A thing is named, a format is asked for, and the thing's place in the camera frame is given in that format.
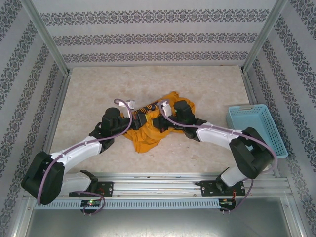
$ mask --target blue basket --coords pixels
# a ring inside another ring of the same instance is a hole
[[[226,121],[230,129],[244,130],[248,127],[253,127],[267,145],[274,150],[277,158],[288,156],[280,133],[266,105],[229,107]]]

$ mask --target yellow cloth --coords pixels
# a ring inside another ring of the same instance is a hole
[[[169,99],[169,104],[172,109],[172,114],[175,115],[173,105],[175,102],[180,100],[185,100],[192,109],[192,112],[195,111],[194,103],[188,100],[187,98],[179,97],[179,94],[176,91],[171,92],[160,98],[159,100],[134,111],[133,113],[144,113],[147,114],[147,123],[142,126],[139,130],[129,130],[124,136],[129,140],[133,141],[135,146],[135,151],[138,153],[145,153],[151,148],[158,145],[160,140],[166,137],[170,132],[183,133],[182,131],[175,131],[174,128],[169,128],[167,131],[160,133],[159,129],[153,126],[153,119],[157,118],[160,115],[159,107],[157,103],[162,99]]]

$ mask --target cable connector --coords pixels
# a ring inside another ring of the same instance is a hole
[[[135,109],[135,100],[127,100],[126,103],[127,103],[127,105],[129,106],[129,108],[130,108],[131,110],[134,110],[134,109]],[[126,107],[125,104],[124,104],[123,102],[121,102],[121,101],[118,103],[118,106],[120,106],[120,107]]]
[[[169,117],[172,115],[172,110],[171,110],[171,106],[168,104],[167,101],[162,103],[162,109],[164,111],[164,114]]]

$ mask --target enclosure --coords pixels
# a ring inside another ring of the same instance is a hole
[[[1,0],[0,236],[316,236],[315,3]],[[71,169],[114,183],[95,216],[88,198],[37,205],[21,187],[38,152],[82,141],[115,98],[138,109],[172,91],[222,127],[229,107],[267,105],[288,156],[236,213],[194,185],[231,151],[178,133],[143,154],[120,136]]]

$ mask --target beige floor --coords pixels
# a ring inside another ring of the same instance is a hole
[[[176,90],[196,105],[196,117],[227,127],[229,106],[248,104],[237,66],[75,68],[51,152],[81,141],[91,132],[113,100],[136,100],[140,108]],[[104,153],[72,172],[220,172],[235,161],[230,151],[170,134],[145,154],[121,136]]]

